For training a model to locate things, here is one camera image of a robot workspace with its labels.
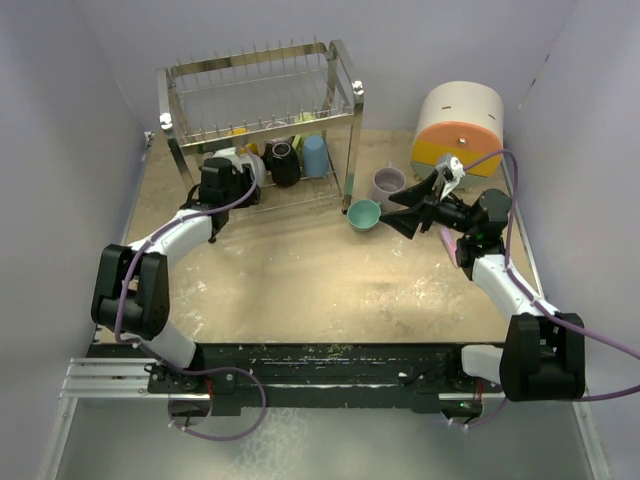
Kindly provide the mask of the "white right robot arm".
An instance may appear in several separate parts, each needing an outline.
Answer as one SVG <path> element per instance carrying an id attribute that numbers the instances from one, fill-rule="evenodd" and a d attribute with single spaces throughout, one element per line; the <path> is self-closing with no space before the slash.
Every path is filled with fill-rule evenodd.
<path id="1" fill-rule="evenodd" d="M 562 314 L 537 297 L 508 259 L 502 238 L 512 218 L 512 200 L 488 189 L 471 205 L 448 196 L 434 176 L 394 193 L 399 210 L 381 215 L 382 223 L 407 238 L 438 223 L 460 233 L 455 262 L 508 320 L 500 347 L 466 345 L 445 366 L 446 383 L 467 391 L 479 379 L 499 385 L 514 402 L 578 400 L 585 391 L 585 341 L 577 333 L 582 319 Z"/>

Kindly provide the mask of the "blue cup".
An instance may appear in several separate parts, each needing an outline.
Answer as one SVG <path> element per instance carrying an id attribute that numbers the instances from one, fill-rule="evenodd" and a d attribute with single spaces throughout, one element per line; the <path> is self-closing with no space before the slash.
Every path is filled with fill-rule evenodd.
<path id="1" fill-rule="evenodd" d="M 309 135 L 304 140 L 303 164 L 304 171 L 310 178 L 322 178 L 328 174 L 328 152 L 321 136 Z"/>

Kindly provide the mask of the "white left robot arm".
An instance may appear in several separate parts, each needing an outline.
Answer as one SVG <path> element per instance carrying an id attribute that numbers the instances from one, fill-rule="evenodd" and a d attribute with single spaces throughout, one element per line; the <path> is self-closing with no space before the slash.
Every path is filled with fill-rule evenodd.
<path id="1" fill-rule="evenodd" d="M 141 240 L 104 248 L 91 304 L 95 324 L 171 366 L 171 381 L 184 392 L 202 387 L 206 369 L 202 348 L 170 320 L 170 270 L 215 242 L 231 210 L 258 204 L 264 181 L 262 160 L 252 153 L 215 155 L 200 172 L 171 220 Z"/>

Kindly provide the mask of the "round cream drawer cabinet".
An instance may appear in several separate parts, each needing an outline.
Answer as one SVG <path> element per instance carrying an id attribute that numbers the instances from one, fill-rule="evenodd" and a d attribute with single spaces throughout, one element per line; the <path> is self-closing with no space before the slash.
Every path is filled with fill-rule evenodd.
<path id="1" fill-rule="evenodd" d="M 450 81 L 424 99 L 410 160 L 414 175 L 426 179 L 440 157 L 451 153 L 469 166 L 503 148 L 504 104 L 492 88 Z"/>

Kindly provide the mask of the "aluminium frame rail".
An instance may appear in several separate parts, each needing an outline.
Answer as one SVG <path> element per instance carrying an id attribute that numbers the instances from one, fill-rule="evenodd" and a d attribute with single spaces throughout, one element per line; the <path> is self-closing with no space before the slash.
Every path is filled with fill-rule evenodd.
<path id="1" fill-rule="evenodd" d="M 74 358 L 70 361 L 60 399 L 168 399 L 151 393 L 147 360 L 139 358 Z"/>

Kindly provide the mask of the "teal cup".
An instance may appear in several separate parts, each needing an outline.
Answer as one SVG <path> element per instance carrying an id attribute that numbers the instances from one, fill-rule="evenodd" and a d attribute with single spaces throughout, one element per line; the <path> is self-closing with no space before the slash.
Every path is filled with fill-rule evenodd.
<path id="1" fill-rule="evenodd" d="M 373 229 L 379 222 L 381 207 L 378 202 L 371 199 L 362 199 L 354 202 L 347 210 L 347 220 L 350 226 L 358 232 L 367 232 Z"/>

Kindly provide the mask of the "pink marker pen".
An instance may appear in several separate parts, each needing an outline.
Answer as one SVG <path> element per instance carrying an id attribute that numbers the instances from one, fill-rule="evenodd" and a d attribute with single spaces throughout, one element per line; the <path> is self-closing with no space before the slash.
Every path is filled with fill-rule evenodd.
<path id="1" fill-rule="evenodd" d="M 458 268 L 458 262 L 456 258 L 456 251 L 457 251 L 456 241 L 454 240 L 450 230 L 446 227 L 441 227 L 439 231 L 439 235 L 447 251 L 447 254 L 449 256 L 449 259 L 452 265 L 455 268 Z"/>

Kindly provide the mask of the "steel two-tier dish rack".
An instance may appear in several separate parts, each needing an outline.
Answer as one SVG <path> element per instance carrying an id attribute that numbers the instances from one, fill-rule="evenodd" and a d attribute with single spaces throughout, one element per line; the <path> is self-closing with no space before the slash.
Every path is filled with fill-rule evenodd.
<path id="1" fill-rule="evenodd" d="M 364 113 L 364 85 L 343 41 L 291 42 L 156 72 L 159 124 L 186 190 L 200 180 L 206 158 L 220 149 L 288 140 L 296 153 L 309 135 L 324 139 L 325 177 L 278 187 L 266 179 L 254 213 L 337 207 L 353 201 Z M 287 127 L 267 130 L 272 121 Z"/>

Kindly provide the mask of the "black mug cream inside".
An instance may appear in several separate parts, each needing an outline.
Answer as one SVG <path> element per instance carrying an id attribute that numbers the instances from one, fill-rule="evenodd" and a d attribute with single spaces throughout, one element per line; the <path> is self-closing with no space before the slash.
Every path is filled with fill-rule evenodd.
<path id="1" fill-rule="evenodd" d="M 301 179 L 298 155 L 288 142 L 267 142 L 263 160 L 278 187 L 291 187 Z"/>

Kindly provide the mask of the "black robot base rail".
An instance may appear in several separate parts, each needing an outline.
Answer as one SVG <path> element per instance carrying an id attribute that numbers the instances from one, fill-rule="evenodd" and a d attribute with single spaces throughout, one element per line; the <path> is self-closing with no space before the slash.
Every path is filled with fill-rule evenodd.
<path id="1" fill-rule="evenodd" d="M 142 390 L 184 415 L 237 416 L 244 408 L 404 409 L 476 415 L 499 393 L 461 366 L 459 343 L 206 343 L 182 375 L 131 347 L 97 344 L 91 359 L 137 359 Z"/>

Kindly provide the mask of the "white mug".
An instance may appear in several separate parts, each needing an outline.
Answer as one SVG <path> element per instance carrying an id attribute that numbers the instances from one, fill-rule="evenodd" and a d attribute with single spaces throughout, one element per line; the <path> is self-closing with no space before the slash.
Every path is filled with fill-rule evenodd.
<path id="1" fill-rule="evenodd" d="M 264 161 L 260 156 L 254 155 L 253 153 L 249 153 L 249 158 L 253 165 L 254 174 L 258 181 L 258 186 L 260 188 L 263 188 L 266 183 L 267 172 Z"/>

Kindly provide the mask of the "lilac mug near rack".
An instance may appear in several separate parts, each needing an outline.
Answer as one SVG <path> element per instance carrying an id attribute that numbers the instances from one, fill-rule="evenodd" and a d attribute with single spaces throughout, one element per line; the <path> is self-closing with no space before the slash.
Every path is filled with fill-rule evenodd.
<path id="1" fill-rule="evenodd" d="M 376 202 L 382 212 L 393 211 L 400 207 L 390 200 L 390 196 L 406 188 L 405 174 L 392 163 L 378 169 L 372 177 L 370 198 Z"/>

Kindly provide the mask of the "lilac mug black handle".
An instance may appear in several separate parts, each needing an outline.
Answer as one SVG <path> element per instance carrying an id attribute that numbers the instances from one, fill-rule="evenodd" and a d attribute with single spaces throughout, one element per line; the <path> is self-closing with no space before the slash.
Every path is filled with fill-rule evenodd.
<path id="1" fill-rule="evenodd" d="M 282 128 L 282 127 L 287 127 L 287 126 L 289 126 L 289 124 L 287 122 L 284 122 L 284 121 L 272 121 L 272 122 L 268 123 L 265 128 L 267 130 L 271 130 L 271 129 Z"/>

